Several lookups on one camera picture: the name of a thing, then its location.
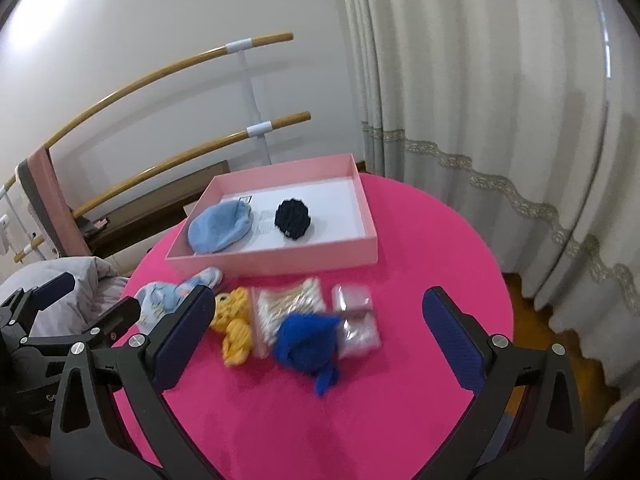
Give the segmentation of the cartoon print baby sock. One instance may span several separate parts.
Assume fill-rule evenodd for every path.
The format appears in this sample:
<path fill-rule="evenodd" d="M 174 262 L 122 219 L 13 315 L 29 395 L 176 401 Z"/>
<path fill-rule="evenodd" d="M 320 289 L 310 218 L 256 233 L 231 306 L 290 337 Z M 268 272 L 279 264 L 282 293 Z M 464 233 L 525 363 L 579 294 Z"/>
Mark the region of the cartoon print baby sock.
<path fill-rule="evenodd" d="M 149 335 L 157 323 L 168 314 L 173 314 L 196 286 L 215 289 L 224 278 L 217 268 L 207 268 L 180 284 L 151 282 L 141 287 L 134 299 L 140 304 L 141 313 L 137 328 Z"/>

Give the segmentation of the small clear plastic bag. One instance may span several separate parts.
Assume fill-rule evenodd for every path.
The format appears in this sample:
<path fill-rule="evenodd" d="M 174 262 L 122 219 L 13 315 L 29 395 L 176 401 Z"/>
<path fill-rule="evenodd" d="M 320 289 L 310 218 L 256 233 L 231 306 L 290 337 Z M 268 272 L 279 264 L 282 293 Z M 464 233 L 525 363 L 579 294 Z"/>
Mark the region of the small clear plastic bag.
<path fill-rule="evenodd" d="M 373 298 L 367 286 L 335 285 L 332 289 L 332 310 L 341 318 L 337 330 L 340 359 L 365 356 L 381 347 Z"/>

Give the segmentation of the royal blue knitted cloth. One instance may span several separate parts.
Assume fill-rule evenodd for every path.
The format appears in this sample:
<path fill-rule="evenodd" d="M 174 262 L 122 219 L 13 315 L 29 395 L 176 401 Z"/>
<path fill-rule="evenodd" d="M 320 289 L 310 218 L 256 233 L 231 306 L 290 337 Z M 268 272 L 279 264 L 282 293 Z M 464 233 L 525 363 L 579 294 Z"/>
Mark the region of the royal blue knitted cloth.
<path fill-rule="evenodd" d="M 324 396 L 340 378 L 337 329 L 341 319 L 324 313 L 294 313 L 281 323 L 271 355 L 282 366 L 314 378 L 314 392 Z"/>

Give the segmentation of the navy knitted scrunchie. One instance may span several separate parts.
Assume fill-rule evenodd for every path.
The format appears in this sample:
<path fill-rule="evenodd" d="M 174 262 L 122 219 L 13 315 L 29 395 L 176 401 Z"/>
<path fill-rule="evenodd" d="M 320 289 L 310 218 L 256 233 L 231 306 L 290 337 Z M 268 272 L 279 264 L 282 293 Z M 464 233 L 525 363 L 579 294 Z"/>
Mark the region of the navy knitted scrunchie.
<path fill-rule="evenodd" d="M 311 218 L 308 207 L 296 198 L 284 200 L 274 215 L 274 225 L 290 240 L 298 240 L 310 227 Z"/>

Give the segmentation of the low brown white cabinet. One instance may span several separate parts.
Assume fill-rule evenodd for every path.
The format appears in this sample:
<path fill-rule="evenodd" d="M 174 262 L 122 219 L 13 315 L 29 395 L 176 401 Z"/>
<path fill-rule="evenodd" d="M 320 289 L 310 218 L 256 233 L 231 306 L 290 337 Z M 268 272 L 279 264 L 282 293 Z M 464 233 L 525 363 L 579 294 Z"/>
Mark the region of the low brown white cabinet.
<path fill-rule="evenodd" d="M 91 235 L 94 256 L 106 258 L 169 229 L 186 218 L 184 207 L 197 202 L 213 177 L 228 174 L 226 160 L 167 183 L 106 215 L 107 225 Z"/>

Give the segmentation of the yellow crochet toy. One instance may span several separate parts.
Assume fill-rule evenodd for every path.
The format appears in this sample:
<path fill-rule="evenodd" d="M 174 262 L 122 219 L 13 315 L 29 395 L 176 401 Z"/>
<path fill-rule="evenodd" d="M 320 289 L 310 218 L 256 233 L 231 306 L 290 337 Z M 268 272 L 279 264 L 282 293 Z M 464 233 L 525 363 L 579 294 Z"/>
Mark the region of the yellow crochet toy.
<path fill-rule="evenodd" d="M 222 292 L 215 297 L 215 313 L 209 328 L 224 336 L 221 356 L 225 367 L 244 364 L 253 350 L 251 314 L 250 291 L 246 287 Z"/>

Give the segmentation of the pink grey hanging towel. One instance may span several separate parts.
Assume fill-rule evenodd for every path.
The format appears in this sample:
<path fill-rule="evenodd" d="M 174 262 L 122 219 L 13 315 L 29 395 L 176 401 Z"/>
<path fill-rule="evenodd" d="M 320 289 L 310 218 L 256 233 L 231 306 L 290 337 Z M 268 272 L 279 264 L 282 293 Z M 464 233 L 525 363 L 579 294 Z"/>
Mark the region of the pink grey hanging towel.
<path fill-rule="evenodd" d="M 61 257 L 90 256 L 90 249 L 66 204 L 49 150 L 40 146 L 17 165 L 15 177 L 47 240 L 58 254 Z"/>

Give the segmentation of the bag of cotton swabs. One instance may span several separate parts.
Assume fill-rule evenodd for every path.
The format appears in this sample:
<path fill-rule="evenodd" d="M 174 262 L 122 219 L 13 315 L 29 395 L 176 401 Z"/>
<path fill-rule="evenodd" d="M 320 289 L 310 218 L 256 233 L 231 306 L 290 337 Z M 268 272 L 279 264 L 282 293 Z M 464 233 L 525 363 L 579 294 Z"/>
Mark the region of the bag of cotton swabs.
<path fill-rule="evenodd" d="M 305 278 L 279 288 L 253 287 L 253 353 L 265 359 L 277 342 L 282 322 L 291 314 L 326 312 L 320 278 Z"/>

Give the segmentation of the pink shallow cardboard box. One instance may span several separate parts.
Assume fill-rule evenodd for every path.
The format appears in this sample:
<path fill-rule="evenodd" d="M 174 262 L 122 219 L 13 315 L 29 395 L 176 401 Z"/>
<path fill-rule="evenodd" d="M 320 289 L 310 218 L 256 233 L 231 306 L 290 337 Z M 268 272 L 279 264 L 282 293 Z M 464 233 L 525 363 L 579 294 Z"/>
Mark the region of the pink shallow cardboard box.
<path fill-rule="evenodd" d="M 378 261 L 378 234 L 352 155 L 213 178 L 165 258 L 180 276 L 309 274 Z"/>

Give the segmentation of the lower wooden ballet bar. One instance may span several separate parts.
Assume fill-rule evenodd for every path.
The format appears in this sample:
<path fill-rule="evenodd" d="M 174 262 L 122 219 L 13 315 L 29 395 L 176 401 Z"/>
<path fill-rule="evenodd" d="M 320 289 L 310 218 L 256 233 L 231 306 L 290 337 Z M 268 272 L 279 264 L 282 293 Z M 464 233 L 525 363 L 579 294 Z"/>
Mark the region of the lower wooden ballet bar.
<path fill-rule="evenodd" d="M 112 198 L 130 190 L 130 188 L 133 188 L 134 186 L 142 182 L 150 180 L 158 176 L 159 174 L 168 171 L 169 169 L 182 165 L 185 162 L 190 162 L 190 160 L 194 158 L 198 158 L 205 154 L 220 150 L 221 148 L 225 148 L 226 146 L 239 143 L 250 138 L 263 136 L 264 134 L 270 133 L 274 130 L 294 126 L 297 124 L 301 124 L 302 122 L 309 122 L 310 120 L 311 114 L 309 112 L 300 112 L 296 114 L 286 115 L 277 119 L 267 120 L 266 122 L 258 122 L 258 124 L 248 126 L 241 131 L 229 133 L 226 136 L 222 136 L 221 138 L 200 144 L 195 148 L 190 148 L 190 150 L 186 150 L 178 155 L 172 156 L 171 158 L 165 159 L 162 162 L 159 162 L 158 164 L 146 168 L 145 170 L 138 172 L 134 176 L 123 180 L 119 184 L 108 188 L 105 192 L 97 195 L 96 197 L 93 197 L 91 200 L 88 200 L 87 203 L 84 203 L 76 209 L 73 209 L 72 216 L 74 219 L 79 218 L 87 212 L 96 209 L 96 207 L 99 207 L 100 205 L 108 202 Z"/>

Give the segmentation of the wooden ballet bar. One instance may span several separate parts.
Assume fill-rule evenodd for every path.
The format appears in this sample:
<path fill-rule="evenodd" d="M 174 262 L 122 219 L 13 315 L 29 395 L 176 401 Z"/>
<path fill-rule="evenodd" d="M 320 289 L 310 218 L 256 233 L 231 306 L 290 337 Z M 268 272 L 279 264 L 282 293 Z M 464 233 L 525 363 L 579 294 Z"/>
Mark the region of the wooden ballet bar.
<path fill-rule="evenodd" d="M 190 150 L 186 150 L 178 155 L 172 156 L 171 158 L 165 159 L 162 162 L 159 162 L 158 164 L 146 168 L 145 170 L 138 172 L 134 176 L 123 180 L 119 184 L 108 188 L 105 192 L 97 195 L 96 197 L 93 197 L 91 200 L 88 200 L 87 203 L 84 203 L 76 209 L 73 209 L 72 216 L 74 219 L 79 218 L 87 212 L 96 209 L 96 207 L 99 207 L 100 205 L 108 202 L 112 198 L 130 190 L 130 188 L 133 188 L 134 186 L 142 182 L 150 180 L 158 176 L 159 174 L 168 171 L 169 169 L 182 165 L 185 162 L 190 162 L 190 160 L 194 158 L 198 158 L 205 154 L 220 150 L 221 148 L 225 148 L 226 146 L 239 143 L 250 138 L 263 136 L 264 134 L 270 133 L 274 130 L 294 126 L 297 124 L 301 124 L 302 122 L 309 122 L 310 120 L 311 114 L 309 112 L 300 112 L 296 114 L 286 115 L 277 119 L 267 120 L 266 122 L 258 122 L 258 124 L 248 126 L 241 131 L 229 133 L 226 136 L 222 136 L 221 138 L 200 144 L 195 148 L 190 148 Z"/>
<path fill-rule="evenodd" d="M 137 164 L 134 155 L 151 135 L 134 124 L 180 96 L 165 84 L 105 117 L 94 116 L 130 93 L 164 77 L 242 50 L 294 41 L 292 32 L 242 39 L 183 58 L 128 82 L 101 96 L 106 78 L 119 65 L 99 58 L 96 65 L 78 63 L 46 44 L 23 44 L 5 30 L 1 33 L 1 183 L 15 183 L 14 166 L 33 148 L 46 144 L 55 161 L 69 170 L 95 169 L 94 182 L 105 183 Z"/>

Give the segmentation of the upper wooden ballet bar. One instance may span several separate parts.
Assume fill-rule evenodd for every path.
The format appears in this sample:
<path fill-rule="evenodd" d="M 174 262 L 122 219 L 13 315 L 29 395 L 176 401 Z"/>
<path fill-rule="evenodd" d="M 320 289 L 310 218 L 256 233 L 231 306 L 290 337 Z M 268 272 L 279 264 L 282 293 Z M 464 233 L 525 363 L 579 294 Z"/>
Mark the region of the upper wooden ballet bar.
<path fill-rule="evenodd" d="M 55 161 L 69 170 L 95 169 L 94 182 L 105 183 L 137 164 L 134 155 L 151 135 L 134 124 L 180 96 L 165 84 L 105 117 L 94 116 L 130 93 L 164 77 L 242 50 L 294 41 L 292 32 L 242 39 L 183 58 L 128 82 L 101 96 L 106 78 L 119 65 L 99 58 L 96 65 L 78 63 L 46 44 L 23 44 L 5 30 L 1 33 L 1 183 L 15 183 L 14 166 L 33 148 L 46 144 Z"/>

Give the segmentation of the cream curtain with lace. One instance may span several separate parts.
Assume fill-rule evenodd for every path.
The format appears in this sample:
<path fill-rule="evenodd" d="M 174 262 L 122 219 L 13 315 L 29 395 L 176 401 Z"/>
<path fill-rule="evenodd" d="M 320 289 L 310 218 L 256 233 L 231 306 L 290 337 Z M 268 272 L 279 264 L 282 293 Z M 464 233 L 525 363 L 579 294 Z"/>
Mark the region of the cream curtain with lace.
<path fill-rule="evenodd" d="M 616 0 L 345 0 L 368 167 L 639 389 L 639 37 Z"/>

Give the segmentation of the white barre stand post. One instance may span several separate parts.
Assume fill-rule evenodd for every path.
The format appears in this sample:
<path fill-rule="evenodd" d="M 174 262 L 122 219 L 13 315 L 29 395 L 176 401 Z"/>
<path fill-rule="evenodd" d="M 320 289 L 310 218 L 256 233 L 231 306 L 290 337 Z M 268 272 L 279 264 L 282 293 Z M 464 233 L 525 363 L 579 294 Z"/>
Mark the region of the white barre stand post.
<path fill-rule="evenodd" d="M 242 89 L 248 114 L 250 114 L 250 121 L 252 122 L 248 127 L 248 135 L 251 139 L 255 140 L 262 166 L 266 166 L 271 164 L 271 157 L 266 141 L 266 134 L 270 132 L 270 129 L 267 128 L 267 123 L 262 120 L 262 113 L 257 106 L 253 81 L 248 72 L 245 56 L 245 51 L 253 48 L 254 40 L 252 38 L 235 40 L 226 44 L 227 53 L 234 54 L 238 57 L 240 69 L 242 70 Z"/>

